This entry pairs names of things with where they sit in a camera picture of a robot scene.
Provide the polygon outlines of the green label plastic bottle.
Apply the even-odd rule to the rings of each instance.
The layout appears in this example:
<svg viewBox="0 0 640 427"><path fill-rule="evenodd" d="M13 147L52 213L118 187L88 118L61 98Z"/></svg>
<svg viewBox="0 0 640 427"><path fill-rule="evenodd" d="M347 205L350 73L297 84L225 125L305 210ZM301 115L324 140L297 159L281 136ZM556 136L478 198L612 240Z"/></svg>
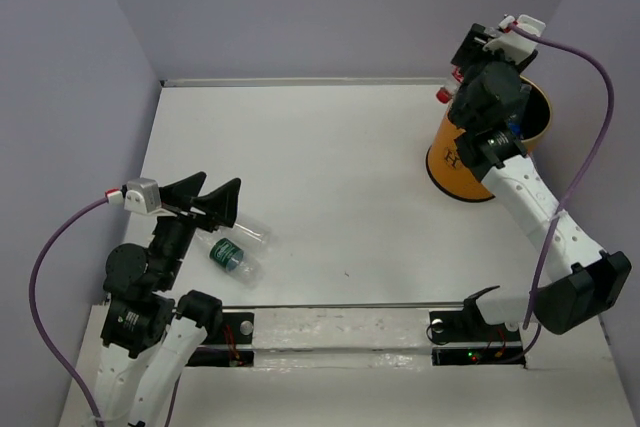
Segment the green label plastic bottle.
<svg viewBox="0 0 640 427"><path fill-rule="evenodd" d="M255 289L264 277L260 262L245 247L217 232L197 230L199 248L221 272L248 289Z"/></svg>

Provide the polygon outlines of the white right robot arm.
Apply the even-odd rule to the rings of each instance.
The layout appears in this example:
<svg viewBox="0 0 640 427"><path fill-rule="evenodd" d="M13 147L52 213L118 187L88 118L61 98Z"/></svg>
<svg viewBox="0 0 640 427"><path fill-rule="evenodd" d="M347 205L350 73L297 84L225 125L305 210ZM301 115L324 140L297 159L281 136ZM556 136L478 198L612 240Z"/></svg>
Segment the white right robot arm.
<svg viewBox="0 0 640 427"><path fill-rule="evenodd" d="M495 28L475 24L452 59L461 79L447 117L462 131L455 140L462 164L539 252L528 292L509 295L489 287L465 300L460 326L473 339L498 324L530 322L562 335L613 307L632 269L624 253L607 252L566 210L608 128L601 127L565 194L556 198L511 127L532 98L521 73L536 58L545 28L527 15L507 16Z"/></svg>

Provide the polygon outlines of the blue label bottle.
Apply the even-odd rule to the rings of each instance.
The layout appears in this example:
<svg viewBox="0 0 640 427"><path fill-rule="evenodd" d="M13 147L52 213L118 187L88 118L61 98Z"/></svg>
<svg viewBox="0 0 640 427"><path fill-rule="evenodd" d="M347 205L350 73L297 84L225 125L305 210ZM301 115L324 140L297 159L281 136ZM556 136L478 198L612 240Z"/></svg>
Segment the blue label bottle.
<svg viewBox="0 0 640 427"><path fill-rule="evenodd" d="M506 125L513 133L513 135L521 140L527 139L527 131L525 126L525 114L527 106L531 97L532 87L529 84L524 84L520 93L522 94L519 103L509 114L506 120Z"/></svg>

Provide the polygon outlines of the clear plastic bottle no label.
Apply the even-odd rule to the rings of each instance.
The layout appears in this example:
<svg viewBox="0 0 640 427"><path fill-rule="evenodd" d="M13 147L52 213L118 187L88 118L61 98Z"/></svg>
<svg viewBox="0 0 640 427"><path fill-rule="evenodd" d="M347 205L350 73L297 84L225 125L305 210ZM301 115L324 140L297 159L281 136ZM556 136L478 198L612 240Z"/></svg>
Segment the clear plastic bottle no label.
<svg viewBox="0 0 640 427"><path fill-rule="evenodd" d="M271 229L261 221L239 214L230 235L248 249L262 253L268 249L272 237Z"/></svg>

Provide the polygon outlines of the red cap small bottle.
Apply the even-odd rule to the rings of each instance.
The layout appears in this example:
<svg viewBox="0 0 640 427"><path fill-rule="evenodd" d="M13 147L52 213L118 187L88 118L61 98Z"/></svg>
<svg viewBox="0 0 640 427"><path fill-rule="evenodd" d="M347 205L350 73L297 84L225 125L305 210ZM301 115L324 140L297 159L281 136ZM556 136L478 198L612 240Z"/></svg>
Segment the red cap small bottle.
<svg viewBox="0 0 640 427"><path fill-rule="evenodd" d="M436 93L436 98L443 104L448 104L456 95L464 80L464 76L458 66L454 66L451 74Z"/></svg>

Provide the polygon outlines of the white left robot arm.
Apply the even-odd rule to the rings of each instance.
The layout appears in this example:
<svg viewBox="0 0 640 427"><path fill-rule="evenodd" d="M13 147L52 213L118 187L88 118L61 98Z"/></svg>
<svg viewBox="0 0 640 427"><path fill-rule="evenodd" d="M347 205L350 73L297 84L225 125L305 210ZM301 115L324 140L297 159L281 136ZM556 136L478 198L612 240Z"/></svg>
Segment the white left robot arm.
<svg viewBox="0 0 640 427"><path fill-rule="evenodd" d="M153 425L191 355L220 333L219 299L196 290L179 300L164 295L195 233L236 222L240 179L203 195L205 180L204 172L165 186L138 178L105 194L108 203L151 216L156 224L147 245L123 243L106 260L109 304L93 389L100 426Z"/></svg>

